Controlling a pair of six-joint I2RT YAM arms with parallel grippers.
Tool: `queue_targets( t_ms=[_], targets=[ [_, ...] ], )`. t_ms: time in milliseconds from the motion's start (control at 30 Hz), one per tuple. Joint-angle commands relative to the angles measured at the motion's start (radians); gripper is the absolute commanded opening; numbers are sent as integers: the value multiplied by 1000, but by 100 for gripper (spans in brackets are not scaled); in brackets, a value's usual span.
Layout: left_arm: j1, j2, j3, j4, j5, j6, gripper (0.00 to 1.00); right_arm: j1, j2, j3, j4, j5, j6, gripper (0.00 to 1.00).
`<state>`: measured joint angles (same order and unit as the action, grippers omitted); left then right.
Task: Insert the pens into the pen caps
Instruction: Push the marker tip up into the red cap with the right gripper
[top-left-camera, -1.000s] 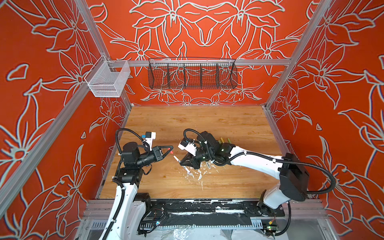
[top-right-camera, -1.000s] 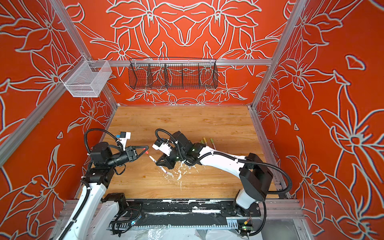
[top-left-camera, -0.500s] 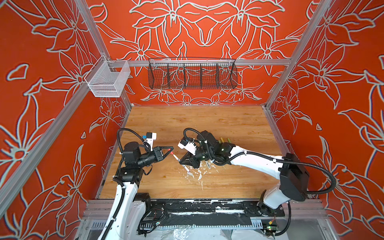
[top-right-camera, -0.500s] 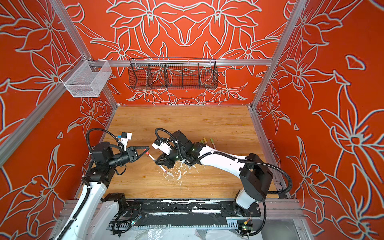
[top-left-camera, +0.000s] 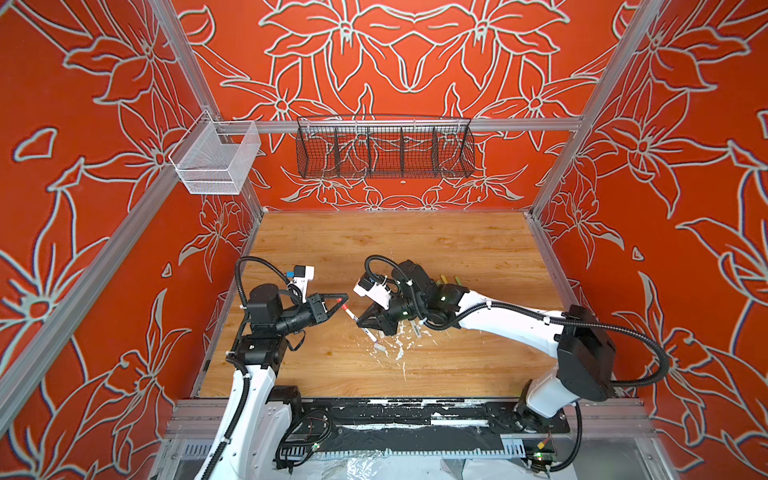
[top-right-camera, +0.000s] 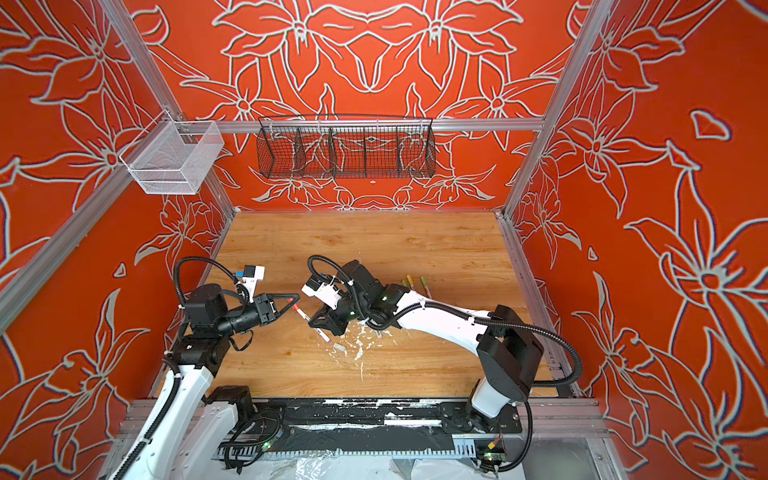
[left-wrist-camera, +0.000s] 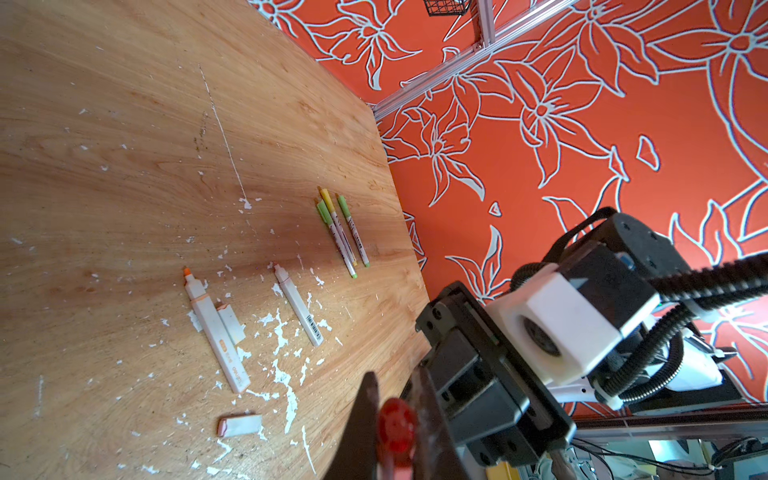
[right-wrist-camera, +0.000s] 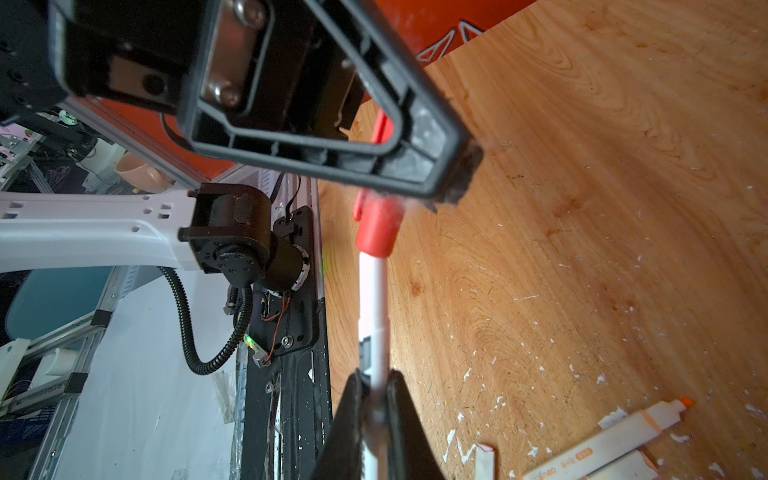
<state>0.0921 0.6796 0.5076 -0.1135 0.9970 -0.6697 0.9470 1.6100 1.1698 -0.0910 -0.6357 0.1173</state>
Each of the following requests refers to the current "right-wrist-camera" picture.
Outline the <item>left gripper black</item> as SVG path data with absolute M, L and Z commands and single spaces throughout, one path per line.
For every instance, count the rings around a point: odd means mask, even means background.
M 208 104 L 244 129 L 343 139 L 365 98 L 302 1 L 5 1 L 1 120 L 68 96 L 174 115 Z

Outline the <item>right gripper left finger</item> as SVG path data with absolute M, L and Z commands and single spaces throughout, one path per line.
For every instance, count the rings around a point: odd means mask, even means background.
M 364 421 L 368 407 L 368 378 L 356 369 L 347 379 L 330 434 L 311 479 L 360 479 L 363 472 Z

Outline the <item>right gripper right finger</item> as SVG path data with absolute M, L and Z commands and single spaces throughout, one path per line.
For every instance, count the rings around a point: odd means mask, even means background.
M 400 371 L 391 370 L 385 390 L 390 479 L 440 479 L 441 472 Z

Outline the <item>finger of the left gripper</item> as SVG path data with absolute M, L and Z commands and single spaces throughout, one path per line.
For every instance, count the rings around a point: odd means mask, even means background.
M 198 154 L 455 204 L 483 152 L 372 1 L 208 1 L 177 120 Z

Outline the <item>white pen purple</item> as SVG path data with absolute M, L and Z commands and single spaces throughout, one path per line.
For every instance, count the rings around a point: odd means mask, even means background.
M 363 434 L 362 477 L 386 479 L 388 434 L 385 393 L 390 371 L 387 260 L 360 253 L 359 281 L 360 369 L 370 382 L 369 407 Z

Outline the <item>red pen cap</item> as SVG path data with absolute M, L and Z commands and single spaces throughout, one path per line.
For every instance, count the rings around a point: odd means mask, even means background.
M 405 206 L 400 198 L 361 188 L 353 206 L 353 218 L 359 223 L 357 248 L 375 258 L 388 258 L 394 250 L 404 214 Z

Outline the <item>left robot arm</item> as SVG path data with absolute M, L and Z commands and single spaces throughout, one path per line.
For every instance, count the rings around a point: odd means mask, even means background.
M 70 97 L 173 115 L 197 154 L 455 204 L 481 158 L 372 1 L 5 1 L 1 120 Z M 1 268 L 149 265 L 298 290 L 306 248 L 243 185 L 1 196 Z

